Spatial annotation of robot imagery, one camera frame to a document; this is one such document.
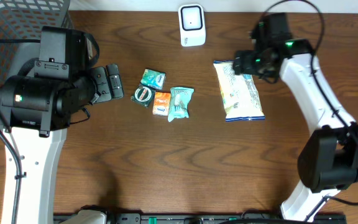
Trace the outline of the white barcode scanner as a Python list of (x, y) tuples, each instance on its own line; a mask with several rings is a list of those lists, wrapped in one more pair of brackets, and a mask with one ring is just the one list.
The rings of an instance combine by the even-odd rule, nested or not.
[(178, 9), (180, 42), (183, 47), (195, 47), (206, 42), (204, 9), (199, 4), (182, 5)]

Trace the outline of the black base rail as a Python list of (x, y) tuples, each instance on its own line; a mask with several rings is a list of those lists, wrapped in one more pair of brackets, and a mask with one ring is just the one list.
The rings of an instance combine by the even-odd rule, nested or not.
[[(69, 218), (73, 218), (75, 215), (54, 215), (53, 223), (63, 223)], [(183, 224), (183, 223), (222, 223), (226, 221), (240, 220), (240, 219), (256, 219), (265, 221), (267, 219), (281, 219), (279, 215), (269, 213), (256, 213), (256, 212), (244, 212), (242, 215), (230, 214), (230, 215), (211, 215), (211, 214), (199, 214), (199, 215), (142, 215), (139, 213), (121, 213), (113, 215), (112, 219), (108, 219), (107, 223), (118, 223), (118, 224)], [(335, 224), (346, 224), (345, 215), (316, 215), (313, 223), (335, 223)]]

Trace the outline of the orange small box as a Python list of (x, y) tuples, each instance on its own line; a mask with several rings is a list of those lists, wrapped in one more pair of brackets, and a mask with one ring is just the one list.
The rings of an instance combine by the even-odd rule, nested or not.
[(171, 94), (165, 92), (156, 92), (154, 96), (154, 105), (152, 113), (159, 116), (167, 116), (169, 113)]

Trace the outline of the teal tissue pack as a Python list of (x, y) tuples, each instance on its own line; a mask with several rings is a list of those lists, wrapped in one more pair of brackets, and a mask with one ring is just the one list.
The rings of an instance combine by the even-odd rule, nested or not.
[(156, 90), (162, 90), (165, 82), (165, 77), (166, 74), (163, 72), (145, 69), (140, 83)]

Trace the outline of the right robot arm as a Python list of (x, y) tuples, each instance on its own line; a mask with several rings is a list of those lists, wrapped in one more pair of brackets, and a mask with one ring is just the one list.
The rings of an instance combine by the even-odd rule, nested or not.
[(236, 52), (234, 72), (284, 82), (308, 125), (310, 138), (297, 161), (300, 180), (280, 210), (285, 220), (312, 222), (328, 201), (358, 183), (358, 123), (325, 79), (317, 46), (294, 38), (285, 13), (262, 14), (250, 36), (254, 49)]

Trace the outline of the teal small packet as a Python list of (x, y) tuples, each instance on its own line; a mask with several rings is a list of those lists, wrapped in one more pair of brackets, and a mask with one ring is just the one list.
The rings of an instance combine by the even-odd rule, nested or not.
[(172, 87), (171, 100), (168, 112), (168, 122), (174, 119), (189, 118), (188, 104), (191, 101), (193, 88)]

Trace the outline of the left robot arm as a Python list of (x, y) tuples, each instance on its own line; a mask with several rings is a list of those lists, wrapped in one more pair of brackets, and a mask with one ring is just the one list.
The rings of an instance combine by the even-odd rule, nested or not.
[(38, 56), (0, 88), (6, 143), (3, 223), (52, 223), (57, 168), (72, 114), (124, 96), (118, 67), (97, 66), (94, 37), (45, 26)]

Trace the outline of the white snack bag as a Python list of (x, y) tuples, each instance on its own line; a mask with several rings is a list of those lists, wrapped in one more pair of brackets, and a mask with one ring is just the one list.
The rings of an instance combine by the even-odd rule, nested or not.
[(233, 62), (224, 60), (213, 63), (226, 113), (225, 121), (264, 120), (259, 92), (252, 75), (236, 75), (232, 67)]

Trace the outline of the grey plastic mesh basket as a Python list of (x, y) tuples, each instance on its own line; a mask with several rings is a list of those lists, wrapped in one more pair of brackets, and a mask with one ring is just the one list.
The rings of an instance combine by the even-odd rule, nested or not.
[[(70, 0), (0, 0), (0, 39), (40, 39), (44, 26), (72, 28), (69, 6)], [(0, 44), (0, 86), (14, 74), (12, 66), (22, 66), (14, 61), (16, 52), (32, 46)]]

